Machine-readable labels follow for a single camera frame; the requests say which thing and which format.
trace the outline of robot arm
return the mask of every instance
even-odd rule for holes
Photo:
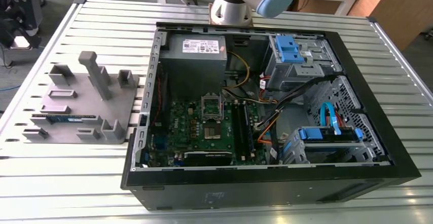
[[[212,21],[221,25],[250,25],[252,8],[265,18],[278,16],[293,0],[216,0]]]
[[[0,0],[0,44],[4,47],[11,47],[15,38],[23,36],[30,47],[38,48],[41,22],[39,0]]]

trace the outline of open computer case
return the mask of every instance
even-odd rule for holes
[[[147,69],[122,188],[149,210],[345,202],[420,177],[336,32],[158,23]]]

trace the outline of slotted metal worktable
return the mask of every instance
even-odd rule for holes
[[[0,220],[33,223],[432,223],[433,97],[381,28],[365,18],[285,13],[254,25],[337,31],[404,141],[423,178],[340,204],[149,212],[121,190],[127,144],[26,144],[23,129],[51,83],[53,64],[85,71],[95,51],[109,72],[145,75],[155,22],[208,23],[208,7],[87,0],[73,4],[0,120]],[[131,125],[138,122],[138,89]]]

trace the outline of green motherboard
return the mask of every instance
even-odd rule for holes
[[[229,165],[265,164],[265,148],[257,147],[253,133],[248,133],[249,144],[242,146],[246,149],[242,153],[240,153],[241,147],[237,145],[240,142],[236,134],[240,129],[234,125],[237,123],[234,111],[238,108],[246,110],[244,113],[249,122],[242,124],[253,127],[260,120],[256,103],[225,102],[221,105],[220,102],[205,102],[204,105],[205,108],[202,108],[202,101],[173,101],[169,133],[153,136],[150,155],[154,161],[151,165],[160,167],[184,166],[180,159],[185,152],[230,153],[232,162]],[[221,120],[204,121],[202,113],[212,115],[222,113]]]

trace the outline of floor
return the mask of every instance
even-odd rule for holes
[[[74,0],[47,0],[47,5],[43,7],[43,23],[41,25],[42,45],[45,46],[51,38],[53,33],[62,21],[62,18],[71,6]],[[125,0],[141,2],[157,2],[157,0]],[[200,0],[200,5],[208,5],[213,0]],[[172,4],[182,4],[180,0],[168,0]],[[42,50],[31,50],[14,54],[12,60],[19,62],[11,69],[0,66],[0,90],[18,86],[23,83],[27,73],[39,57]],[[433,63],[433,39],[425,41],[423,36],[417,37],[404,55],[424,79],[427,85],[433,89],[433,77],[431,76]],[[15,90],[0,91],[0,110],[6,110],[7,106],[17,93]]]

